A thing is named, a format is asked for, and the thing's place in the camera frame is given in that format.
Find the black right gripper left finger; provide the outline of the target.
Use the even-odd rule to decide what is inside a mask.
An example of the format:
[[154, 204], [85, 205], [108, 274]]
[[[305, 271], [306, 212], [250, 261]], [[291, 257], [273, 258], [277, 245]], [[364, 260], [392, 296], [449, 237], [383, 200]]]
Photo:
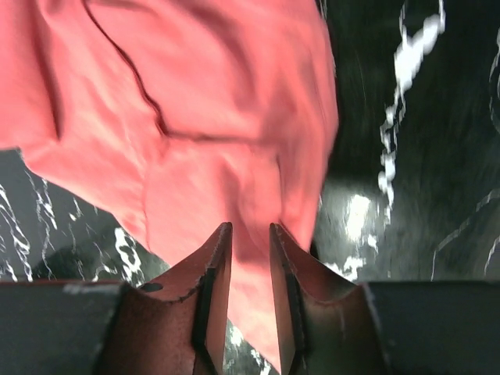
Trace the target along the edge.
[[187, 258], [123, 296], [99, 374], [221, 374], [232, 256], [221, 223]]

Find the salmon pink t shirt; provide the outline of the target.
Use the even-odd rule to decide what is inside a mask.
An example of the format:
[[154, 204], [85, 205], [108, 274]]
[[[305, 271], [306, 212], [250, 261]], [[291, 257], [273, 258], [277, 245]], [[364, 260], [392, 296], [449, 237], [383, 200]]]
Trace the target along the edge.
[[170, 265], [234, 228], [228, 316], [280, 363], [269, 227], [308, 249], [338, 128], [314, 1], [4, 1], [1, 146]]

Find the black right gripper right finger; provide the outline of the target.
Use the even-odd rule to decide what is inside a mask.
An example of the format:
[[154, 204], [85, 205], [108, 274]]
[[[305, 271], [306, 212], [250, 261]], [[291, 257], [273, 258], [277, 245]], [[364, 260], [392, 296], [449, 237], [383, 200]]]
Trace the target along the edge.
[[270, 272], [283, 374], [383, 374], [385, 361], [362, 287], [270, 225]]

